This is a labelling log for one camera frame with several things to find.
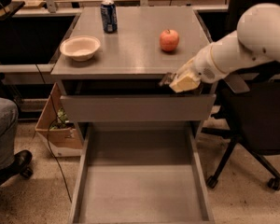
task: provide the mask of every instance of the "apple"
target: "apple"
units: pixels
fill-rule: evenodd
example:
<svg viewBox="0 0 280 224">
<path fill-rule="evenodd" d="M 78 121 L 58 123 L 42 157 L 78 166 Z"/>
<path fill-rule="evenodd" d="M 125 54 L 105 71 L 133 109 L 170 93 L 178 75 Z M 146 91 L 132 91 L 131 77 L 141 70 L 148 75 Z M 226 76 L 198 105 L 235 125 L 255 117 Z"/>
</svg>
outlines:
<svg viewBox="0 0 280 224">
<path fill-rule="evenodd" d="M 164 51 L 174 51 L 179 43 L 179 34 L 176 30 L 167 29 L 160 34 L 160 47 Z"/>
</svg>

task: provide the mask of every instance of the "can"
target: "can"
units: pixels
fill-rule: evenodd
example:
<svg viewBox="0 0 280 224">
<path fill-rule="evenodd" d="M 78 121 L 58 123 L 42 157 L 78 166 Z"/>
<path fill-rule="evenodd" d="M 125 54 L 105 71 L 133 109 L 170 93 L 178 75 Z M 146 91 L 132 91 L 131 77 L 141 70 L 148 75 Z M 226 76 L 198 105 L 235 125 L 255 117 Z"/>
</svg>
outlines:
<svg viewBox="0 0 280 224">
<path fill-rule="evenodd" d="M 114 33 L 118 30 L 116 6 L 112 0 L 104 0 L 101 4 L 103 29 L 106 33 Z"/>
</svg>

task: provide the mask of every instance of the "bowl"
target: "bowl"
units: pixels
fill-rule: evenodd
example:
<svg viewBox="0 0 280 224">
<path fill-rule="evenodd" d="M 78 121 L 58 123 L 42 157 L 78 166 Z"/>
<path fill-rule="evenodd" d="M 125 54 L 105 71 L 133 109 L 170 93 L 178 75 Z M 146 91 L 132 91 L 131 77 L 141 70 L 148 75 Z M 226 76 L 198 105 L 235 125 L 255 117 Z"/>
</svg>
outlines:
<svg viewBox="0 0 280 224">
<path fill-rule="evenodd" d="M 83 62 L 90 59 L 101 47 L 101 42 L 94 36 L 77 35 L 70 37 L 60 45 L 60 52 L 75 61 Z"/>
</svg>

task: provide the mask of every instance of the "floor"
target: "floor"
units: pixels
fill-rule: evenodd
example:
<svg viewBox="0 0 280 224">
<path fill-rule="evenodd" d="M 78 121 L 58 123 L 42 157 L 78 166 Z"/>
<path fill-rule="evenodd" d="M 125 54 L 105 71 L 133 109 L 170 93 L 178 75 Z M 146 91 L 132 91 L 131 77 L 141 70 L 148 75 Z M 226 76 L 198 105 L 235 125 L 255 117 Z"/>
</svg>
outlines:
<svg viewBox="0 0 280 224">
<path fill-rule="evenodd" d="M 210 119 L 205 125 L 225 127 L 224 122 Z M 35 133 L 36 122 L 19 122 L 15 151 L 29 149 L 34 158 L 33 176 L 25 180 L 17 175 L 0 187 L 0 223 L 65 224 L 71 201 L 56 160 Z M 211 175 L 228 140 L 200 134 L 197 146 L 203 175 Z M 79 157 L 59 158 L 72 196 Z M 280 171 L 280 156 L 269 157 Z M 208 198 L 216 224 L 280 223 L 280 191 L 266 187 L 271 175 L 242 147 L 236 147 L 217 186 L 208 189 Z"/>
</svg>

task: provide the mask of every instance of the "pants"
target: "pants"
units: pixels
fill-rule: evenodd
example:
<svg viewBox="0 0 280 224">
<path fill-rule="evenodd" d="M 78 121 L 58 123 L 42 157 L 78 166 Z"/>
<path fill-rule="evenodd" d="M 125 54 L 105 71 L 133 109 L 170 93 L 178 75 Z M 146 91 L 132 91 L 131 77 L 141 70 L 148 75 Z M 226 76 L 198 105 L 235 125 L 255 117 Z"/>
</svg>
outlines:
<svg viewBox="0 0 280 224">
<path fill-rule="evenodd" d="M 0 98 L 0 170 L 14 162 L 17 123 L 17 106 L 8 99 Z"/>
</svg>

